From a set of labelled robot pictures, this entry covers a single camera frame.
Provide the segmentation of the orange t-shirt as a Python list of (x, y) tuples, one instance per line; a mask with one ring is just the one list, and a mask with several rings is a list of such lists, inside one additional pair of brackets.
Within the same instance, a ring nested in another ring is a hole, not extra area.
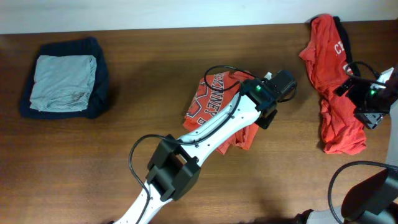
[[(223, 72), (202, 78), (192, 103), (185, 114), (183, 127), (193, 131), (217, 115), (235, 96), (239, 87), (234, 84), (252, 77), (243, 72)], [(225, 154), (231, 145), (248, 150), (259, 126), (252, 124), (240, 129), (221, 144), (217, 151)]]

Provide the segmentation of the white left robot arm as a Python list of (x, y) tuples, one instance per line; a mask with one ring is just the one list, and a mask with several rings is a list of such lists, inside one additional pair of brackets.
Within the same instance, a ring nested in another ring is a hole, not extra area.
[(215, 149), (275, 108), (281, 94), (277, 87), (267, 79), (245, 80), (233, 99), (205, 124), (178, 139), (161, 136), (146, 179), (139, 182), (141, 193), (117, 222), (149, 223), (164, 205), (182, 198)]

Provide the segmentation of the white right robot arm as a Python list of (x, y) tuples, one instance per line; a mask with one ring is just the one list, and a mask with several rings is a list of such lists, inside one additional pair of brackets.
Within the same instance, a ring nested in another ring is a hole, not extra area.
[[(393, 68), (385, 88), (376, 93), (378, 104), (389, 109), (391, 135), (385, 163), (354, 161), (341, 166), (332, 176), (327, 192), (328, 210), (299, 213), (291, 223), (397, 223), (397, 68)], [(382, 171), (352, 187), (343, 204), (334, 207), (332, 190), (337, 176), (353, 166), (380, 167)]]

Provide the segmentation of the red garment with white letters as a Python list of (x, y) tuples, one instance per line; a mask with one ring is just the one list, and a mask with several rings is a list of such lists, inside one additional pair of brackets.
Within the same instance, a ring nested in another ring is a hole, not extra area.
[(299, 57), (305, 62), (308, 79), (321, 96), (320, 113), (323, 118), (321, 137), (327, 154), (355, 155), (366, 149), (364, 124), (354, 117), (354, 104), (334, 90), (349, 76), (340, 73), (332, 49), (331, 25), (333, 16), (320, 14), (310, 21), (310, 41)]

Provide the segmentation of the black garment under red one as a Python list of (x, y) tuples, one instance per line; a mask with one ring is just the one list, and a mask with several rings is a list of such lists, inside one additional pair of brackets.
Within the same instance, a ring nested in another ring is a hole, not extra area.
[[(351, 44), (346, 29), (343, 27), (340, 18), (333, 16), (333, 23), (331, 25), (332, 49), (335, 51), (336, 64), (341, 67), (340, 73), (343, 73), (347, 64), (353, 63), (351, 53)], [(351, 64), (348, 72), (351, 75), (359, 77), (360, 71), (356, 65)]]

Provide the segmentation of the folded dark navy garment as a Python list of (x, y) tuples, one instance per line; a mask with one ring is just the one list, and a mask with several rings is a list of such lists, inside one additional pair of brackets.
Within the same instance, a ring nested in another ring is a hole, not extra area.
[[(87, 109), (76, 112), (44, 112), (30, 108), (30, 95), (34, 86), (34, 73), (38, 58), (41, 55), (49, 56), (71, 56), (71, 55), (92, 55), (96, 59), (97, 69), (95, 71), (95, 82), (93, 91), (88, 101)], [(87, 118), (95, 119), (109, 110), (109, 72), (104, 58), (103, 50), (94, 37), (87, 37), (78, 40), (54, 42), (40, 46), (37, 51), (30, 74), (26, 79), (24, 91), (19, 103), (19, 112), (23, 118), (29, 119), (67, 119)]]

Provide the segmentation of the folded grey garment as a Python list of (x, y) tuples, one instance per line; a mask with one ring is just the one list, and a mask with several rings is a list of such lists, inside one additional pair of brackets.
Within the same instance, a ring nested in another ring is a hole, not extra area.
[(39, 56), (30, 108), (54, 113), (87, 109), (96, 68), (96, 58), (92, 55)]

